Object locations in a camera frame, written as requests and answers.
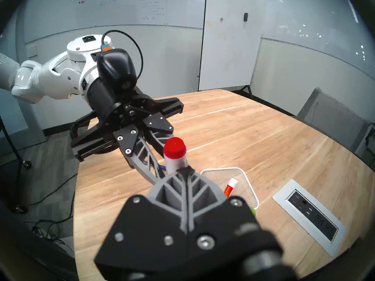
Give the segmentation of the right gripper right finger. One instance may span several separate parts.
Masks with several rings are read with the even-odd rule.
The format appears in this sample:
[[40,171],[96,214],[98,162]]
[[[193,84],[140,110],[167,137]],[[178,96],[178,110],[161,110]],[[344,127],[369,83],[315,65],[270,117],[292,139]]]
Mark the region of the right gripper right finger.
[[[202,178],[186,168],[189,224],[189,261],[186,279],[283,279],[283,250],[270,232],[263,230],[246,201],[226,197],[214,184],[199,196]],[[203,196],[208,188],[218,189],[221,202]]]

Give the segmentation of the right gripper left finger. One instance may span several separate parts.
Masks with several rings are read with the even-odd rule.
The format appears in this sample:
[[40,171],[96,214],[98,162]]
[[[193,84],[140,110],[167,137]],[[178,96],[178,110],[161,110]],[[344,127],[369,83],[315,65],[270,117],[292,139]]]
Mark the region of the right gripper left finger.
[[94,259],[104,279],[157,276],[186,260],[188,177],[180,168],[125,202]]

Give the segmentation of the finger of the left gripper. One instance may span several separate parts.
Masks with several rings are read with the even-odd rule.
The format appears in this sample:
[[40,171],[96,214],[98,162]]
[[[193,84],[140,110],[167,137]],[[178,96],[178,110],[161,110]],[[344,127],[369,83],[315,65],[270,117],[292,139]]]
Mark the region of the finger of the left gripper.
[[147,142],[136,127],[124,127],[113,132],[122,155],[129,166],[152,185],[156,184],[165,174]]
[[155,151],[164,157],[163,149],[166,141],[172,137],[174,128],[161,113],[151,114],[143,119],[144,138]]

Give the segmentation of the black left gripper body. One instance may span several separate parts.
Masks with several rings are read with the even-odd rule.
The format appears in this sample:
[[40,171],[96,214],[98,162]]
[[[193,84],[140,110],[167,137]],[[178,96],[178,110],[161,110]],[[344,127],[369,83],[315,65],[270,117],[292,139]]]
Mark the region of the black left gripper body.
[[87,89],[88,103],[92,112],[75,121],[75,127],[97,118],[98,123],[81,135],[75,135],[71,148],[80,161],[93,154],[105,154],[118,147],[113,132],[124,127],[136,127],[144,138],[143,119],[161,113],[166,119],[183,112],[178,98],[152,99],[135,86],[127,91],[105,86],[96,79]]

